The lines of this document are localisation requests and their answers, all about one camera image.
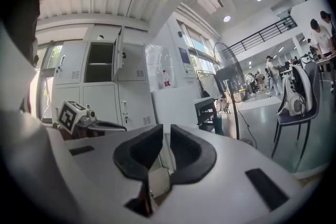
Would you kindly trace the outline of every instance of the black pants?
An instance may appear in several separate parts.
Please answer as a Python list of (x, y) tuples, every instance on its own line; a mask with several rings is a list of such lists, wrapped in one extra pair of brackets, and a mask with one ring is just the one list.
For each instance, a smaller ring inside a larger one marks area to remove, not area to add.
[(252, 93), (256, 93), (256, 90), (254, 89), (256, 86), (255, 82), (251, 82), (251, 88), (252, 88)]
[[(325, 57), (331, 55), (331, 52), (327, 53), (327, 54), (323, 54)], [(336, 61), (335, 59), (332, 60), (332, 65), (334, 66), (334, 69), (336, 69)], [(326, 64), (325, 67), (327, 68), (327, 72), (331, 72), (331, 66), (330, 64)]]
[(324, 67), (323, 66), (320, 66), (320, 72), (324, 72)]

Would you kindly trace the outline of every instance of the fan pole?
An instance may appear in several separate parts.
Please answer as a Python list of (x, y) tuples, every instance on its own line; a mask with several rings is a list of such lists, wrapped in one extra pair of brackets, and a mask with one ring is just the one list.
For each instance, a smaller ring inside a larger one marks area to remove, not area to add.
[(237, 108), (236, 108), (236, 101), (235, 101), (235, 97), (233, 96), (233, 90), (232, 90), (232, 87), (231, 87), (231, 82), (228, 81), (227, 85), (228, 85), (230, 95), (231, 95), (231, 99), (232, 99), (233, 112), (235, 113), (237, 140), (239, 140), (239, 125), (238, 125), (238, 114), (237, 114)]

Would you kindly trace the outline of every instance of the standing fan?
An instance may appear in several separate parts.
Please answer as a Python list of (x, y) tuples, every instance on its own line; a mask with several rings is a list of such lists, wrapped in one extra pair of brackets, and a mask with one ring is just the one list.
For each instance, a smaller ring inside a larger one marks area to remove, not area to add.
[(235, 114), (237, 139), (239, 140), (239, 125), (238, 125), (238, 114), (237, 114), (236, 103), (240, 103), (242, 100), (246, 98), (245, 96), (246, 86), (245, 86), (243, 71), (242, 71), (242, 68), (240, 67), (240, 64), (236, 56), (232, 52), (232, 50), (224, 43), (217, 42), (215, 44), (214, 56), (215, 56), (216, 64), (218, 63), (216, 60), (216, 57), (217, 57), (219, 58), (218, 60), (222, 62), (222, 65), (223, 65), (221, 69), (219, 69), (217, 65), (216, 68), (218, 71), (216, 75), (220, 81), (226, 84), (226, 87), (229, 90), (229, 95), (232, 100), (233, 110)]

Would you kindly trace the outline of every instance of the chair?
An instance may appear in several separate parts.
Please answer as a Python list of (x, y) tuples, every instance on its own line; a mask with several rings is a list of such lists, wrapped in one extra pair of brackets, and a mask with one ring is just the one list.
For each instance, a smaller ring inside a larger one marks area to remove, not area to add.
[[(305, 143), (303, 144), (303, 149), (301, 152), (300, 159), (302, 158), (307, 141), (308, 141), (308, 136), (309, 136), (309, 130), (310, 130), (310, 121), (314, 118), (316, 118), (317, 114), (319, 113), (319, 103), (320, 103), (320, 85), (319, 85), (319, 73), (318, 73), (318, 67), (315, 62), (310, 62), (306, 64), (304, 67), (304, 70), (306, 71), (310, 84), (312, 86), (312, 92), (313, 92), (313, 107), (312, 109), (307, 112), (304, 116), (303, 115), (297, 115), (297, 116), (289, 116), (289, 115), (279, 115), (278, 116), (278, 122), (277, 122), (277, 127), (275, 131), (275, 136), (274, 136), (274, 149), (272, 152), (272, 158), (274, 156), (274, 153), (277, 149), (280, 135), (281, 135), (281, 129), (283, 126), (291, 126), (291, 125), (299, 125), (299, 131), (298, 131), (298, 136), (297, 140), (300, 137), (300, 131), (301, 131), (301, 124), (308, 123), (307, 126), (307, 132), (306, 132), (306, 138), (305, 138)], [(278, 110), (278, 112), (284, 107), (285, 105), (285, 94), (283, 95), (283, 100), (281, 103), (281, 106)]]

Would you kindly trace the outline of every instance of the black rubber pad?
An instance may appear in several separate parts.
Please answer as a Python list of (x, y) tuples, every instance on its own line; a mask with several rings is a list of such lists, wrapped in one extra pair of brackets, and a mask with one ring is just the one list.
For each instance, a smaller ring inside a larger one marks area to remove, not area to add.
[(113, 153), (113, 161), (127, 177), (143, 182), (162, 149), (163, 125), (121, 143)]
[(245, 174), (271, 211), (287, 202), (287, 195), (260, 168)]
[(89, 151), (94, 151), (95, 149), (92, 146), (82, 146), (82, 147), (78, 147), (78, 148), (73, 148), (70, 151), (72, 156), (76, 156), (79, 154), (83, 154)]
[(216, 163), (217, 154), (212, 144), (175, 124), (171, 125), (170, 148), (176, 162), (171, 185), (198, 182)]

